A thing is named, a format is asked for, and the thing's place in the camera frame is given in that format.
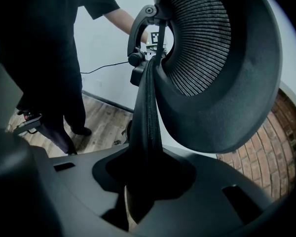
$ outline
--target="brick wall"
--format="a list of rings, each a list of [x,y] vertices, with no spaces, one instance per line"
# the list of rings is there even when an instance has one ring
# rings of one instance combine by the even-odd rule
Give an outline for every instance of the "brick wall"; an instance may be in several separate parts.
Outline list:
[[[274,200],[294,188],[296,107],[280,90],[272,111],[254,136],[238,150],[217,155],[261,186]]]

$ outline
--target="shoe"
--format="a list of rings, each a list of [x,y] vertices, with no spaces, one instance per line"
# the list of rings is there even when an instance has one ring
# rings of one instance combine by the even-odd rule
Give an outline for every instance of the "shoe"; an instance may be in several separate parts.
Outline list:
[[[69,150],[67,153],[66,153],[68,156],[75,156],[77,155],[78,153],[76,151],[71,151]]]
[[[79,130],[71,129],[71,131],[77,135],[90,136],[92,134],[92,131],[87,127]]]

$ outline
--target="black fabric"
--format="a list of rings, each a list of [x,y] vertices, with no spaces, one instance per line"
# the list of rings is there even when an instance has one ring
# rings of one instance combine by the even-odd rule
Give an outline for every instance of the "black fabric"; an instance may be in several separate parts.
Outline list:
[[[119,8],[115,0],[0,0],[0,62],[43,114],[38,130],[64,152],[73,144],[63,116],[75,129],[85,121],[74,42],[79,6],[94,19]]]

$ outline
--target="wooden floor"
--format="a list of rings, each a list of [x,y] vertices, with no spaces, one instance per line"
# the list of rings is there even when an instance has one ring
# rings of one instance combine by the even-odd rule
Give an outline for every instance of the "wooden floor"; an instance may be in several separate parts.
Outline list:
[[[85,126],[92,130],[92,136],[84,137],[75,135],[64,121],[65,130],[74,142],[78,154],[89,153],[113,147],[115,144],[122,144],[126,137],[122,135],[132,114],[102,103],[94,98],[83,95],[83,102],[86,111]],[[16,113],[11,117],[9,130],[13,130],[24,121],[23,115]],[[61,157],[65,154],[40,133],[23,135],[31,145],[40,146],[46,149],[49,157]]]

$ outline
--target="bolt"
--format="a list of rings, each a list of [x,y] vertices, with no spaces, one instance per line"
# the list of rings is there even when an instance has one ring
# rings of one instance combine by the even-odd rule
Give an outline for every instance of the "bolt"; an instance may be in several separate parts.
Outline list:
[[[146,9],[146,13],[148,13],[148,14],[152,14],[152,13],[153,13],[153,9],[152,9],[151,7],[148,7],[148,8]]]

